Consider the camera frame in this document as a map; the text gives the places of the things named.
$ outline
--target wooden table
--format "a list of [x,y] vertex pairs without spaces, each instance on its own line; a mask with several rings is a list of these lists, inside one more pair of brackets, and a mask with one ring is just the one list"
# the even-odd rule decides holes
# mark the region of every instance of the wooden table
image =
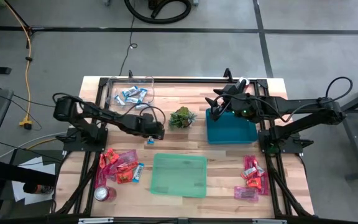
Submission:
[[[80,97],[95,101],[100,77],[84,77]],[[269,78],[270,95],[287,98],[284,81]],[[240,176],[243,157],[255,155],[266,168],[265,157],[258,142],[243,145],[209,145],[206,138],[205,110],[209,107],[204,97],[216,97],[213,88],[224,84],[155,83],[154,105],[170,117],[181,106],[197,114],[196,122],[188,129],[170,130],[167,123],[163,141],[148,145],[144,138],[131,136],[116,126],[108,125],[108,148],[122,153],[136,149],[139,162],[145,164],[140,183],[117,184],[108,180],[107,185],[117,190],[113,202],[93,200],[92,216],[95,217],[200,217],[200,218],[272,218],[271,196],[260,196],[259,202],[234,200],[234,186],[244,186]],[[156,153],[202,155],[208,158],[207,196],[205,198],[154,195],[150,193],[153,158]],[[84,152],[74,152],[62,166],[57,185],[57,208],[68,200],[80,179]],[[288,188],[306,211],[313,213],[305,172],[299,158],[292,154],[282,155]],[[278,186],[280,208],[284,211],[282,193]],[[88,188],[84,190],[81,212],[86,204]]]

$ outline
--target teal plastic bin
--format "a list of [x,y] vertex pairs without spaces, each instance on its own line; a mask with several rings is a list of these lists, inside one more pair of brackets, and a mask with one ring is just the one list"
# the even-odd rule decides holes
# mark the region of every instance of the teal plastic bin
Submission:
[[154,156],[152,194],[185,197],[206,196],[205,156],[158,153]]
[[210,144],[250,144],[258,140],[256,125],[245,118],[224,112],[213,121],[210,109],[206,110],[206,130]]

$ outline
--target concrete floor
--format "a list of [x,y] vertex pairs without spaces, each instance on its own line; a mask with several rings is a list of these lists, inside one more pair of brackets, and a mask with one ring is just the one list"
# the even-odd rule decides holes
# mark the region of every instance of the concrete floor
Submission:
[[[145,1],[137,2],[139,11],[150,14]],[[110,7],[101,0],[11,0],[11,4],[33,25],[130,27],[132,20],[118,0],[112,0]],[[265,29],[358,29],[358,0],[260,0],[259,4]],[[161,16],[182,8],[171,3]],[[0,25],[18,24],[6,8],[0,8]],[[156,26],[135,21],[134,27]],[[185,20],[157,27],[255,29],[257,25],[252,0],[201,0]],[[356,97],[358,35],[267,35],[266,39],[273,75],[285,79],[289,98],[323,96],[328,83],[338,76],[354,82],[352,93],[339,102]],[[123,74],[131,69],[134,75],[221,77],[229,67],[236,77],[266,77],[258,34],[134,33],[132,41],[139,47],[130,51]],[[129,33],[36,33],[29,75],[32,99],[52,104],[55,92],[78,94],[85,75],[118,75],[128,42]],[[10,75],[0,75],[0,87],[24,97],[25,56],[24,34],[0,31],[0,66],[12,68]],[[346,82],[338,82],[330,95],[340,95],[347,87]],[[12,105],[0,141],[18,145],[64,131],[67,125],[54,120],[51,113],[50,108],[33,105],[31,114],[43,129],[26,131],[18,127],[24,112]],[[305,149],[315,213],[358,221],[358,180],[344,180],[344,175],[358,171],[358,163],[343,125],[321,125],[301,135],[315,141]],[[60,149],[60,143],[40,148]],[[8,150],[0,145],[0,155]]]

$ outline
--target translucent green tray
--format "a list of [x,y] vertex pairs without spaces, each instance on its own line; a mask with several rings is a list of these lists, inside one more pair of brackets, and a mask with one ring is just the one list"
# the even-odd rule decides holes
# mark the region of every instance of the translucent green tray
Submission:
[[206,196],[206,165],[204,156],[158,153],[154,156],[150,191],[203,198]]

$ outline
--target succulent plant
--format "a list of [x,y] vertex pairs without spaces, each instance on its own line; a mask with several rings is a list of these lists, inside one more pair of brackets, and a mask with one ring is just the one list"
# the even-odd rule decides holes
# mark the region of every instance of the succulent plant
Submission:
[[187,128],[196,121],[196,115],[189,108],[182,106],[179,110],[171,113],[169,125],[176,128]]

